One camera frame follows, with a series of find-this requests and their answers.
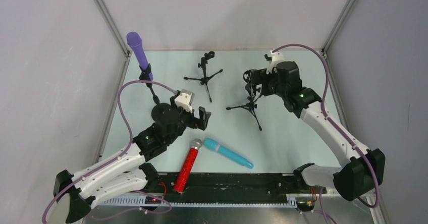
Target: floor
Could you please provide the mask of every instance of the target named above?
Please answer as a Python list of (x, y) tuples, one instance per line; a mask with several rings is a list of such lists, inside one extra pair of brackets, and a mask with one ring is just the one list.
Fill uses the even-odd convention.
[[(275, 96), (262, 97), (257, 102), (256, 114), (263, 130), (259, 131), (253, 116), (243, 109), (226, 110), (228, 106), (247, 103), (247, 92), (242, 74), (248, 69), (263, 69), (268, 66), (263, 55), (267, 51), (217, 51), (208, 61), (207, 74), (219, 69), (224, 71), (209, 82), (213, 99), (210, 103), (204, 86), (183, 77), (200, 78), (202, 69), (197, 67), (203, 51), (151, 51), (147, 59), (151, 63), (155, 81), (174, 89), (187, 89), (195, 93), (193, 108), (205, 107), (212, 112), (205, 131), (187, 129), (168, 150), (150, 162), (160, 172), (177, 172), (194, 138), (210, 137), (227, 146), (254, 164), (253, 169), (240, 166), (215, 152), (202, 148), (196, 159), (193, 172), (229, 173), (291, 173), (297, 167), (315, 162), (324, 166), (339, 166), (321, 138), (304, 122), (289, 113), (282, 100)], [(320, 96), (325, 75), (319, 59), (309, 51), (284, 51), (288, 61), (295, 61), (300, 69), (303, 86), (314, 89)], [(132, 57), (125, 82), (136, 80), (140, 69)], [(154, 86), (161, 102), (169, 102), (172, 94)], [(145, 85), (130, 85), (122, 93), (122, 105), (134, 136), (152, 124), (150, 117), (154, 103)], [(337, 117), (333, 97), (329, 91), (326, 106)], [(116, 109), (102, 157), (108, 157), (127, 144), (129, 138), (125, 124)]]

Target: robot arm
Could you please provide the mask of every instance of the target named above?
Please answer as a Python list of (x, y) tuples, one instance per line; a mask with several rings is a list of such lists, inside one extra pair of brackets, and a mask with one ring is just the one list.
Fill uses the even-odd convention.
[[(54, 196), (81, 178), (63, 194), (70, 197), (66, 223), (80, 220), (107, 199), (157, 186), (157, 171), (146, 162), (165, 152), (187, 127), (206, 129), (211, 113), (199, 107), (199, 118), (195, 118), (191, 106), (193, 97), (190, 91), (178, 91), (171, 97), (171, 105), (166, 104), (168, 107), (163, 108), (163, 113), (158, 115), (155, 122), (134, 137), (128, 150), (123, 148), (113, 156), (74, 174), (67, 170), (60, 172), (56, 178)], [(99, 170), (87, 175), (94, 169)]]
[[(295, 62), (283, 60), (280, 52), (271, 52), (272, 61), (267, 69), (250, 70), (246, 88), (261, 84), (261, 95), (277, 95), (285, 108), (297, 118), (307, 123), (333, 152), (341, 167), (317, 166), (305, 164), (294, 173), (302, 176), (309, 186), (319, 185), (335, 188), (344, 199), (352, 201), (375, 187), (367, 164), (355, 150), (358, 147), (369, 160), (376, 174), (378, 183), (383, 180), (385, 155), (379, 150), (371, 151), (366, 145), (352, 136), (335, 118), (325, 117), (321, 108), (322, 99), (310, 88), (302, 86), (299, 68)], [(355, 146), (343, 137), (342, 133), (353, 140)]]

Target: gray wall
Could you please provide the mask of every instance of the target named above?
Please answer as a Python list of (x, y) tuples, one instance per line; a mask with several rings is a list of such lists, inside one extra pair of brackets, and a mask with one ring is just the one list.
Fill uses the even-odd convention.
[(426, 221), (428, 0), (360, 0), (328, 51), (351, 131), (386, 155), (393, 223)]
[(124, 57), (93, 0), (0, 0), (0, 223), (41, 223), (90, 165)]

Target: purple microphone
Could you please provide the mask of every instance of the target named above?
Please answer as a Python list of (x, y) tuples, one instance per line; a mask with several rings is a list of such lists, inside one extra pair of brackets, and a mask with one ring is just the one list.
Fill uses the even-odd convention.
[[(137, 57), (138, 63), (143, 70), (146, 70), (148, 67), (148, 61), (146, 54), (143, 49), (143, 41), (137, 32), (130, 32), (126, 35), (126, 40), (128, 41), (128, 46), (134, 51), (135, 56)], [(153, 74), (149, 74), (150, 80), (153, 80)]]

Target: black tripod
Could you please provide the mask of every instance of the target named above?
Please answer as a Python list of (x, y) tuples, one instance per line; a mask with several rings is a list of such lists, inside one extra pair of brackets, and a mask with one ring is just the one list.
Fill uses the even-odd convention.
[(258, 122), (257, 116), (255, 114), (254, 109), (257, 109), (257, 100), (260, 99), (261, 95), (259, 95), (259, 97), (257, 97), (255, 100), (255, 97), (247, 97), (247, 99), (250, 101), (249, 103), (246, 103), (245, 105), (239, 105), (239, 106), (234, 106), (234, 107), (227, 107), (226, 110), (231, 110), (231, 109), (236, 109), (236, 108), (242, 108), (242, 109), (246, 109), (247, 111), (249, 111), (255, 118), (255, 120), (257, 121), (257, 125), (258, 125), (258, 129), (261, 130), (261, 126), (260, 123)]
[(203, 71), (203, 77), (202, 78), (196, 79), (196, 78), (187, 78), (187, 77), (184, 77), (185, 80), (198, 80), (198, 81), (200, 81), (201, 85), (205, 85), (206, 90), (208, 92), (208, 97), (209, 97), (209, 101), (210, 102), (212, 102), (212, 99), (211, 99), (211, 95), (209, 94), (208, 81), (210, 79), (212, 79), (215, 75), (223, 72), (223, 69), (220, 69), (217, 73), (215, 73), (215, 74), (213, 74), (213, 75), (211, 75), (209, 77), (206, 76), (206, 65), (208, 64), (208, 60), (214, 58), (214, 55), (215, 55), (214, 52), (210, 51), (208, 53), (205, 53), (204, 56), (201, 58), (201, 62), (200, 62), (200, 64), (198, 64), (198, 68), (202, 67), (202, 71)]

